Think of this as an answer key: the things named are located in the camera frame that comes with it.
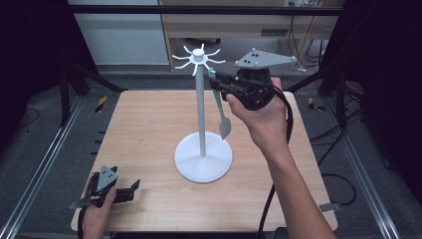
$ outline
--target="person's hand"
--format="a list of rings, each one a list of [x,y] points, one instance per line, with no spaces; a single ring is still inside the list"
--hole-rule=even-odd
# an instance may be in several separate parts
[[[103,238],[111,207],[115,199],[115,187],[109,189],[102,207],[90,205],[84,216],[84,239]]]
[[[273,84],[282,88],[281,80],[273,78]],[[227,95],[233,115],[242,120],[249,130],[252,141],[261,150],[265,158],[272,158],[272,153],[287,146],[286,106],[278,97],[262,109],[249,111],[233,95]]]

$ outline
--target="white hook spokes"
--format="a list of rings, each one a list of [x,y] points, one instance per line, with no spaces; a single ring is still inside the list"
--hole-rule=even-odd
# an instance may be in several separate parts
[[[190,55],[192,55],[192,54],[193,54],[191,51],[189,51],[189,50],[187,49],[187,47],[186,47],[186,46],[183,46],[183,48],[184,48],[184,49],[185,49],[185,51],[186,51],[187,53],[189,53]]]
[[[174,69],[182,69],[185,68],[187,65],[189,65],[190,62],[186,63],[185,65],[181,66],[181,67],[174,67]]]
[[[213,63],[217,63],[217,64],[221,64],[221,63],[225,63],[226,61],[214,61],[211,59],[208,59],[209,62],[213,62]]]
[[[176,56],[174,56],[174,55],[172,55],[172,57],[173,58],[175,58],[175,59],[177,59],[177,60],[187,60],[187,59],[189,59],[189,57],[176,57]]]
[[[192,74],[193,77],[196,75],[197,70],[198,70],[198,64],[195,64],[195,69],[193,70],[193,74]]]
[[[215,53],[207,54],[205,56],[207,56],[207,57],[214,56],[214,55],[217,55],[217,53],[219,53],[219,52],[220,52],[220,49],[218,49]]]

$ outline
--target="aluminum rail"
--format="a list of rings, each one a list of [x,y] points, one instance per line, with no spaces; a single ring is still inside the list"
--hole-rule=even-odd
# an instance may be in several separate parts
[[[45,10],[71,10],[91,14],[206,14],[206,15],[288,15],[343,16],[356,10],[309,7],[252,7],[252,6],[153,6],[153,5],[45,5]]]

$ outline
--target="white pole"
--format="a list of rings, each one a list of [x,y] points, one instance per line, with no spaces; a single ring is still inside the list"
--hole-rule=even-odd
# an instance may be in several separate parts
[[[205,148],[205,112],[204,112],[204,73],[202,66],[199,65],[195,74],[196,84],[196,104],[198,108],[198,124],[199,124],[199,146],[201,156],[206,156]]]

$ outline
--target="person's arm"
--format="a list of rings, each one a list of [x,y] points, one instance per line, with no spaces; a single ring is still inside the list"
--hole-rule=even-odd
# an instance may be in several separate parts
[[[115,187],[105,196],[102,207],[90,205],[84,216],[84,239],[101,239],[106,231],[109,214],[115,199]]]
[[[280,79],[273,82],[281,88]],[[227,101],[233,115],[245,123],[253,142],[267,160],[290,238],[335,238],[290,152],[284,103],[274,97],[264,108],[248,111],[232,95],[227,95]]]

